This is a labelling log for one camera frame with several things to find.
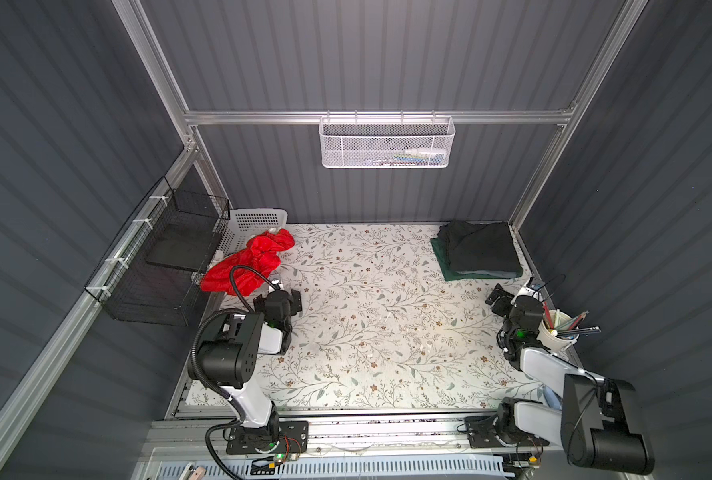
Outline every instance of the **floral tablecloth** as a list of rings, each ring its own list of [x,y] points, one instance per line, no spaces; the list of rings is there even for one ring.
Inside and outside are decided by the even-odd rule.
[[[516,292],[529,278],[516,242],[522,277],[446,282],[429,243],[438,225],[287,229],[297,244],[278,272],[302,293],[303,312],[289,351],[260,356],[255,370],[280,408],[494,408],[505,396],[542,396],[503,359],[502,319],[484,303],[496,283]],[[225,400],[193,382],[186,404]]]

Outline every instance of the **black metal plate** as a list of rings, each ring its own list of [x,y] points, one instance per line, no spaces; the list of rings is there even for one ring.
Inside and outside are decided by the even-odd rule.
[[[471,448],[502,448],[502,447],[515,447],[515,445],[508,445],[501,442],[498,438],[494,422],[497,415],[492,414],[490,416],[477,416],[477,417],[466,417],[465,418],[465,429],[468,436],[468,442]],[[534,443],[538,446],[547,446],[549,442],[540,437],[530,435],[534,439]],[[519,442],[519,447],[534,446],[532,440],[529,438],[524,439]]]
[[[307,433],[308,422],[279,422],[281,428],[281,440],[274,448],[273,452],[258,452],[247,441],[245,430],[242,427],[231,429],[228,435],[227,447],[225,448],[226,455],[271,455],[277,453],[286,453],[287,443],[284,441],[284,436],[289,438],[289,453],[304,453],[307,450]]]

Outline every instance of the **black folded cloth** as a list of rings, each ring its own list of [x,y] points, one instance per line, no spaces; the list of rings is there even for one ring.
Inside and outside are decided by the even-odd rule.
[[[523,272],[507,222],[453,220],[439,228],[439,240],[447,251],[449,267],[456,272]]]

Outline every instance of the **pen holder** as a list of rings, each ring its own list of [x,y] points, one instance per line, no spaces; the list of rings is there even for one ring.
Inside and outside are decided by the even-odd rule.
[[[560,323],[566,323],[572,319],[572,317],[570,317],[566,313],[561,312],[561,311],[556,312],[556,310],[550,311],[550,318],[553,321],[553,325],[557,325]],[[543,345],[551,352],[558,353],[558,352],[561,352],[562,350],[568,349],[570,347],[570,345],[572,345],[572,343],[577,341],[577,337],[573,338],[572,340],[567,340],[567,339],[560,339],[557,336],[553,336],[550,334],[550,331],[548,330],[548,326],[546,325],[546,322],[543,320],[542,322],[540,322],[540,327],[538,328],[537,340],[541,341],[543,343]]]

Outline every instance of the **white plastic basket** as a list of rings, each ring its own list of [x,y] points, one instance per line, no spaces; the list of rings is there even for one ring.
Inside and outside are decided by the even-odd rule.
[[[318,132],[326,168],[444,168],[455,129],[451,117],[356,123],[322,117]]]
[[[231,210],[231,219],[223,230],[222,240],[217,247],[223,256],[235,254],[247,245],[252,236],[262,234],[271,228],[284,228],[287,212],[277,208],[241,208]]]

